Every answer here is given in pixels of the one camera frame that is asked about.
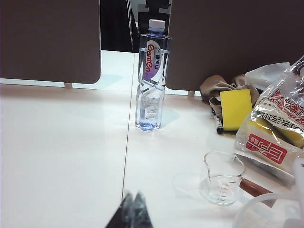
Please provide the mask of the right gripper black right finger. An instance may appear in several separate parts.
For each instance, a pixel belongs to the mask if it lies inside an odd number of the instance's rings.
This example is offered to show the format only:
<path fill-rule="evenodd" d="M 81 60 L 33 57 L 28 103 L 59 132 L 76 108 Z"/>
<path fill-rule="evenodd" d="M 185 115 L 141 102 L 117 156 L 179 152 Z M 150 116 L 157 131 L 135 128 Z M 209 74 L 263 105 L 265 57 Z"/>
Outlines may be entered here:
<path fill-rule="evenodd" d="M 139 191 L 134 200 L 134 227 L 153 228 L 144 195 Z"/>

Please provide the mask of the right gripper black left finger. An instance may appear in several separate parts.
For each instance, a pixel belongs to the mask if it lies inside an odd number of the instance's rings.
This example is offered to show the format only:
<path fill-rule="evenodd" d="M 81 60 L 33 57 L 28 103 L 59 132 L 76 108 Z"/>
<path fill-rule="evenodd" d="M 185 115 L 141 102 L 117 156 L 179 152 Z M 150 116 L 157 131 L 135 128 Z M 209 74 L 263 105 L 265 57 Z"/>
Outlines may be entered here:
<path fill-rule="evenodd" d="M 106 228 L 130 228 L 133 210 L 133 195 L 126 192 L 121 204 L 106 225 Z"/>

